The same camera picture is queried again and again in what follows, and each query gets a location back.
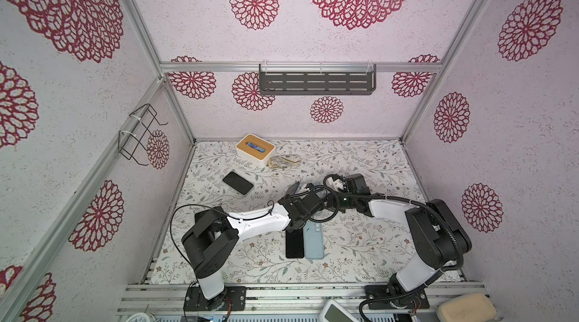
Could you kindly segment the light blue phone case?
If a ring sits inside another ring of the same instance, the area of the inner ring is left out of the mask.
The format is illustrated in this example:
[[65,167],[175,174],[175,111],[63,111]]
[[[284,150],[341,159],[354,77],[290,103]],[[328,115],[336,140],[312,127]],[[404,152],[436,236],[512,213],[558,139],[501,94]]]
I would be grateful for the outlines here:
[[324,236],[322,225],[308,221],[303,228],[305,258],[322,260],[324,258]]

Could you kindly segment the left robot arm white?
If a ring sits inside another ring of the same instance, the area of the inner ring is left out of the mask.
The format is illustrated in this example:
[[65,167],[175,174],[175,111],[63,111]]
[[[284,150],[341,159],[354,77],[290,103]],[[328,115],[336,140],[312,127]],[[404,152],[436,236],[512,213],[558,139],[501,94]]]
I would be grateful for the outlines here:
[[294,232],[325,208],[325,198],[316,192],[286,195],[271,207],[244,213],[226,213],[211,207],[197,213],[195,224],[181,243],[197,278],[202,296],[220,299],[225,285],[222,268],[239,242],[270,232]]

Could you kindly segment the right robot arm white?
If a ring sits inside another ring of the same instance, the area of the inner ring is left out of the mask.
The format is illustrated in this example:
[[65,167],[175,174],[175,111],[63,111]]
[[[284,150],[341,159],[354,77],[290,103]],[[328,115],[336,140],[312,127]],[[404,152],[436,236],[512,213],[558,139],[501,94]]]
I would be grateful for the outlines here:
[[396,223],[410,233],[414,255],[388,283],[391,296],[407,295],[458,271],[472,242],[446,202],[420,202],[371,192],[361,174],[329,176],[324,182],[336,194],[339,210],[354,209],[367,217]]

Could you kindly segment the black phone with screen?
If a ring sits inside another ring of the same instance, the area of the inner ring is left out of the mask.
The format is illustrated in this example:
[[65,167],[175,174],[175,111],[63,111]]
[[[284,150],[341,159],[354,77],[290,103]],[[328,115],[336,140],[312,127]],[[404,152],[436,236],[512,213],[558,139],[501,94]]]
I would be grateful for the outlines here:
[[302,259],[305,257],[304,234],[302,229],[285,234],[285,257],[287,259]]

